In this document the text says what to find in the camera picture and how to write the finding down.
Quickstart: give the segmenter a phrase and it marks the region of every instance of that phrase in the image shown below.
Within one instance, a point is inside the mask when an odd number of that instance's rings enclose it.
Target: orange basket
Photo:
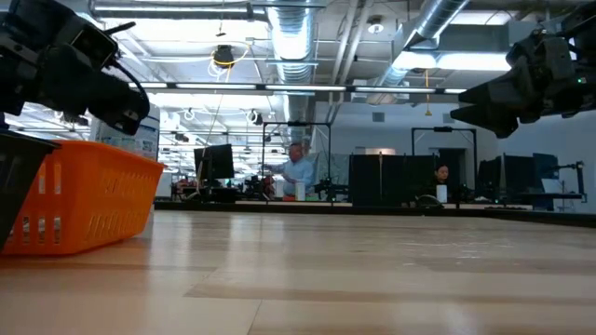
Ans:
[[[107,144],[57,141],[20,209],[3,254],[64,255],[144,229],[164,166]]]

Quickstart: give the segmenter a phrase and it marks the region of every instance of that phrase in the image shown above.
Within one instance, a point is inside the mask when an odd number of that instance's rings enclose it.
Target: plastic basket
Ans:
[[[0,250],[46,154],[60,145],[0,130]]]
[[[4,254],[72,254],[139,234],[164,166],[88,141],[58,141],[14,223]]]

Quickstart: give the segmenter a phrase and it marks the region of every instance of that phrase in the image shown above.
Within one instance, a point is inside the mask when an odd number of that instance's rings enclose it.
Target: blue shirt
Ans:
[[[305,184],[306,193],[313,193],[313,185],[315,184],[315,168],[313,164],[306,159],[301,159],[296,163],[291,160],[282,165],[272,167],[273,172],[285,173],[288,177],[296,182],[303,182]],[[283,193],[285,195],[295,195],[295,186],[291,182],[284,182]]]

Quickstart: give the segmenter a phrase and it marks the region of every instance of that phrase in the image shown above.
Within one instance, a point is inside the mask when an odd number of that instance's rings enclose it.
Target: ceiling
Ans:
[[[152,3],[167,3],[155,0]],[[200,5],[184,2],[185,6]],[[393,61],[392,45],[398,24],[418,15],[421,1],[412,0],[380,0],[375,1],[371,14],[381,17],[384,30],[381,33],[370,33],[366,29],[357,49],[358,60],[354,61],[347,76],[348,81],[366,79],[381,75]],[[565,10],[577,1],[551,1],[551,14]],[[344,18],[348,11],[348,1],[333,0],[317,13],[315,30],[315,59],[318,61],[314,75],[314,83],[329,84],[332,68],[338,53],[339,39],[344,29]],[[542,20],[546,16],[544,4],[538,1],[511,0],[472,0],[452,22],[452,24],[503,25],[510,20]],[[103,28],[115,27],[128,22],[122,19],[99,19]],[[132,29],[117,33],[117,39],[123,51],[123,62],[141,81],[173,81],[173,82],[215,82],[228,81],[237,83],[274,83],[278,80],[276,65],[267,64],[274,58],[270,40],[269,25],[265,22],[247,22],[241,20],[135,20]],[[237,62],[229,73],[210,74],[211,52],[218,45],[230,45]],[[410,86],[469,88],[499,76],[499,71],[461,71],[429,69],[427,73],[410,72],[405,81]],[[242,150],[250,146],[251,150],[259,150],[261,146],[262,127],[247,121],[246,113],[254,110],[265,120],[284,122],[283,97],[272,96],[234,96],[159,93],[150,95],[151,102],[158,106],[164,117],[180,120],[178,124],[167,124],[178,128],[181,132],[192,131],[221,134],[222,131],[236,132],[237,136],[201,135],[192,136],[189,142],[179,142],[173,135],[163,134],[160,145],[168,149],[168,153],[160,158],[169,165],[191,168],[194,164],[192,145],[217,144],[231,142]],[[422,104],[403,104],[372,107],[362,103],[345,103],[338,113],[334,127],[411,127],[415,125],[440,125],[442,114],[456,105],[435,104],[431,99],[430,107]],[[316,118],[324,120],[329,105],[327,102],[316,104]],[[427,109],[435,111],[433,116],[424,116]],[[372,112],[385,112],[385,123],[372,121]],[[9,115],[12,125],[29,128],[35,136],[46,138],[88,138],[89,127],[73,126],[60,120],[60,114],[45,109],[43,106],[28,105],[19,117]],[[287,139],[274,136],[267,145],[281,146]],[[252,159],[260,154],[248,155]],[[271,154],[270,162],[277,161],[279,154]],[[255,169],[249,159],[237,159],[242,169]]]

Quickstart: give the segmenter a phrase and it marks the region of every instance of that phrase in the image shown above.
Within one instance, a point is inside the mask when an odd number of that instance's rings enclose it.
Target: black basket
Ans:
[[[0,129],[0,251],[46,154],[59,147],[58,143]]]

